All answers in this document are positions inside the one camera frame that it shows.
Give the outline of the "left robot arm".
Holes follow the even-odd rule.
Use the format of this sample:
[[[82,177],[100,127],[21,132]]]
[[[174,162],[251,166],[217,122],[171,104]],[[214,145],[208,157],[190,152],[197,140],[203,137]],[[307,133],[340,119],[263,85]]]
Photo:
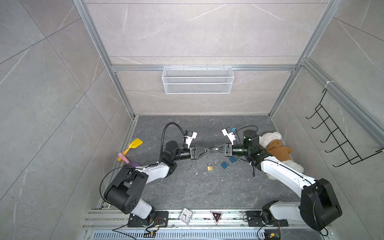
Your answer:
[[[169,141],[160,155],[159,162],[139,168],[129,164],[119,167],[120,171],[101,194],[103,201],[124,214],[132,214],[152,222],[155,217],[155,207],[141,198],[146,184],[173,174],[177,161],[197,160],[210,151],[200,146],[192,146],[185,150],[181,149],[177,142]]]

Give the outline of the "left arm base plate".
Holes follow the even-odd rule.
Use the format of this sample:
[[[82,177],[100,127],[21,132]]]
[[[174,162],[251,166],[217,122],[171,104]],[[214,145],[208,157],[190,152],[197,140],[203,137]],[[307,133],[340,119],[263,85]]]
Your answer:
[[[154,213],[151,213],[147,218],[140,218],[137,215],[130,215],[129,221],[128,221],[128,228],[139,228],[139,227],[154,227],[157,225],[161,226],[167,226],[168,225],[168,219],[169,219],[169,212],[168,211],[155,211]]]

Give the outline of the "brass padlock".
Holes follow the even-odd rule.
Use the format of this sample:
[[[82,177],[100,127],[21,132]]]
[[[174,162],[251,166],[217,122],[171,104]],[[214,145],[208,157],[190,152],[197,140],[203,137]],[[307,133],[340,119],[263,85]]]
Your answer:
[[[212,163],[207,163],[207,171],[213,171],[214,170],[214,165]]]

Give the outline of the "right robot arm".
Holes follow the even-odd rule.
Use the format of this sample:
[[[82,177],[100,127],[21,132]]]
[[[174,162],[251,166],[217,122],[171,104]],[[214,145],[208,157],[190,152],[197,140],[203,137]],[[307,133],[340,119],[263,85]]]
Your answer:
[[[236,137],[231,130],[224,129],[223,134],[231,142],[213,147],[213,152],[224,157],[245,157],[254,170],[280,181],[300,198],[298,202],[271,201],[264,205],[261,211],[264,226],[293,220],[321,232],[342,216],[332,184],[325,179],[316,180],[304,175],[304,168],[292,160],[292,149],[284,146],[279,132],[259,136],[257,131],[246,130],[241,144],[235,143]]]

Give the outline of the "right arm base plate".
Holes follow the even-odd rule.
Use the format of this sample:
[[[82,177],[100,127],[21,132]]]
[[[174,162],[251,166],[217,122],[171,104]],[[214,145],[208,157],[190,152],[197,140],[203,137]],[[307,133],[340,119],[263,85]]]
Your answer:
[[[243,221],[247,222],[249,227],[262,227],[264,225],[269,227],[288,227],[287,220],[276,220],[271,214],[266,211],[246,211],[243,215]]]

